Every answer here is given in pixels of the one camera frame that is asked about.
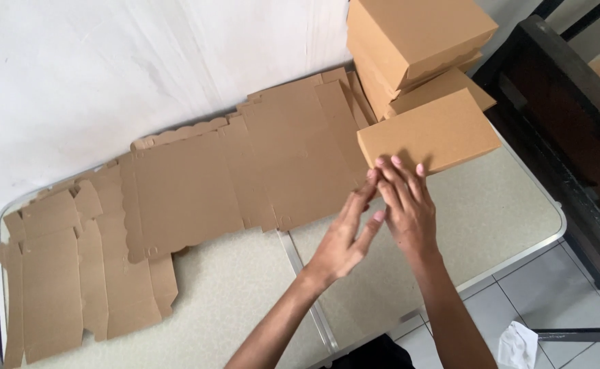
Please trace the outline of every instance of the white paper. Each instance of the white paper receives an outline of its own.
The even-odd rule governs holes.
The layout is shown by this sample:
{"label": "white paper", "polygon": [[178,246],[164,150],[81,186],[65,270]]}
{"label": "white paper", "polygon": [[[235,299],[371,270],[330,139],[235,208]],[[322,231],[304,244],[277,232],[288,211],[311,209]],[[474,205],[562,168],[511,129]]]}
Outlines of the white paper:
{"label": "white paper", "polygon": [[498,364],[516,369],[534,369],[539,336],[523,324],[512,322],[498,343]]}

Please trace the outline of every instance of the white wall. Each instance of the white wall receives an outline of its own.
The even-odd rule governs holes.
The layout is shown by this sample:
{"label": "white wall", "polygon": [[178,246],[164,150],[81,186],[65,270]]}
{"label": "white wall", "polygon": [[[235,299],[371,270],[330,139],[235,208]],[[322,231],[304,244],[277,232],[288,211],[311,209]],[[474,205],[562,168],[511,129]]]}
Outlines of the white wall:
{"label": "white wall", "polygon": [[[540,2],[477,1],[501,26],[486,55]],[[136,137],[348,61],[346,12],[346,0],[0,0],[0,209]]]}

